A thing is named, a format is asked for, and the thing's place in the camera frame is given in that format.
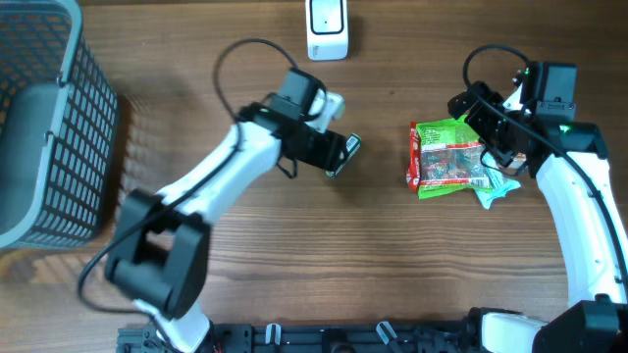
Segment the green snack bag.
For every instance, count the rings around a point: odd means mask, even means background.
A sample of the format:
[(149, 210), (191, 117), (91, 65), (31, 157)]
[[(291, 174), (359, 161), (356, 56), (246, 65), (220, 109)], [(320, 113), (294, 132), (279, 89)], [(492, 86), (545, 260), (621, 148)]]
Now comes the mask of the green snack bag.
[(420, 140), (418, 198), (429, 199), (473, 189), (491, 191), (479, 135), (463, 120), (416, 125)]

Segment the red snack packet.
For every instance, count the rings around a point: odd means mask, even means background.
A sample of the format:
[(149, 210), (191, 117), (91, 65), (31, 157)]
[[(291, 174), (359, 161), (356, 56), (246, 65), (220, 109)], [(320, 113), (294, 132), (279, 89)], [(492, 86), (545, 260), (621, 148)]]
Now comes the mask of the red snack packet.
[(410, 123), (409, 132), (409, 163), (406, 169), (406, 182), (408, 188), (413, 192), (417, 192), (421, 180), (421, 138), (417, 129), (417, 123)]

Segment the small green box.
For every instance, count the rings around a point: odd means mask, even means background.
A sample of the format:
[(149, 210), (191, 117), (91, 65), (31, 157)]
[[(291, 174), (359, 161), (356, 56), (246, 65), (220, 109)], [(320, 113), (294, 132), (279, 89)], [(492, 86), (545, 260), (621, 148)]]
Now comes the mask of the small green box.
[(357, 153), (362, 145), (361, 137), (352, 133), (348, 140), (345, 143), (345, 152), (342, 152), (341, 163), (332, 171), (327, 171), (326, 175), (330, 178), (337, 178), (342, 169), (347, 165), (347, 163), (353, 158), (353, 156)]

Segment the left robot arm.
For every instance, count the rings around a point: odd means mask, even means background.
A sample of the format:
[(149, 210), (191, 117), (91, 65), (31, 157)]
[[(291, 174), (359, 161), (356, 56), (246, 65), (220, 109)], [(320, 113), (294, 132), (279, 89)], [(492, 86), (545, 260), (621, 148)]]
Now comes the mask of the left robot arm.
[(241, 108), (225, 139), (189, 173), (155, 194), (136, 189), (123, 206), (104, 274), (171, 351), (196, 352), (209, 337), (197, 298), (211, 228), (244, 190), (283, 158), (332, 172), (349, 156), (345, 137), (329, 129), (344, 112), (340, 95), (301, 106), (280, 101)]

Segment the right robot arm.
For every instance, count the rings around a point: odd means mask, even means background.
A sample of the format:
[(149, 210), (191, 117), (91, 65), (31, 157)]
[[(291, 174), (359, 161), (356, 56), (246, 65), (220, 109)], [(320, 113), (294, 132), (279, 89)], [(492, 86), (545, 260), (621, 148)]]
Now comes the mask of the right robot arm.
[(522, 153), (556, 227), (568, 308), (549, 322), (479, 309), (478, 352), (624, 352), (627, 234), (614, 202), (599, 128), (575, 121), (572, 78), (528, 78), (508, 98), (476, 81), (447, 104), (507, 166)]

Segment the teal wet wipes packet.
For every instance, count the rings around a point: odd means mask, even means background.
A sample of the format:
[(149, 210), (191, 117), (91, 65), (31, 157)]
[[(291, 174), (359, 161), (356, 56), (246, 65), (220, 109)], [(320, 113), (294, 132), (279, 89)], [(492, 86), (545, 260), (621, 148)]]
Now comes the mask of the teal wet wipes packet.
[(479, 185), (474, 186), (473, 189), (480, 204), (486, 210), (491, 208), (495, 200), (503, 198), (508, 192), (521, 187), (519, 181), (508, 178), (501, 172), (485, 167), (479, 167), (477, 172), (480, 181)]

